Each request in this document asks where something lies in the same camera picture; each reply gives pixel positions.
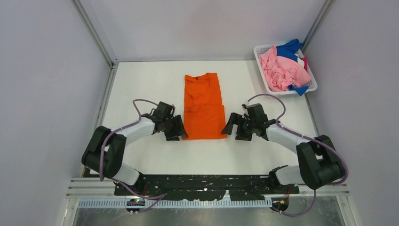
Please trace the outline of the orange t-shirt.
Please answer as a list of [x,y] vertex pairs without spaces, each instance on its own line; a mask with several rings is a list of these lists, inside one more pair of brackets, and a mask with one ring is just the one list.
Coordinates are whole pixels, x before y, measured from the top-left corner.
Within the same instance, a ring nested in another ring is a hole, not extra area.
[[217,73],[184,77],[184,128],[186,140],[224,139],[226,125]]

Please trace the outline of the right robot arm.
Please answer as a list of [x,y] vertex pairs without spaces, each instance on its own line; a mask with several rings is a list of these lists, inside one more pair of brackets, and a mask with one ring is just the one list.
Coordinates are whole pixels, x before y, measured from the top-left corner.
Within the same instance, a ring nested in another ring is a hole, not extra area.
[[245,114],[231,113],[223,135],[231,135],[237,125],[236,140],[251,141],[252,135],[277,143],[296,154],[296,166],[280,166],[268,175],[268,185],[274,193],[281,193],[287,185],[306,185],[317,190],[348,174],[328,136],[308,137],[292,130],[276,119],[269,119],[261,104],[244,106]]

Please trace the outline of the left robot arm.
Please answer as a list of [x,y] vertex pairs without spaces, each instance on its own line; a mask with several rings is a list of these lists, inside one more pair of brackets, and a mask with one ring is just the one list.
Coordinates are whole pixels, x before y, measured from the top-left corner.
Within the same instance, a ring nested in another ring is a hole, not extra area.
[[125,148],[133,142],[164,133],[167,141],[187,138],[182,117],[175,115],[175,107],[159,102],[150,113],[139,113],[139,118],[122,127],[110,129],[99,126],[95,129],[81,158],[81,163],[97,172],[101,179],[115,179],[126,185],[133,195],[144,190],[140,172],[123,163]]

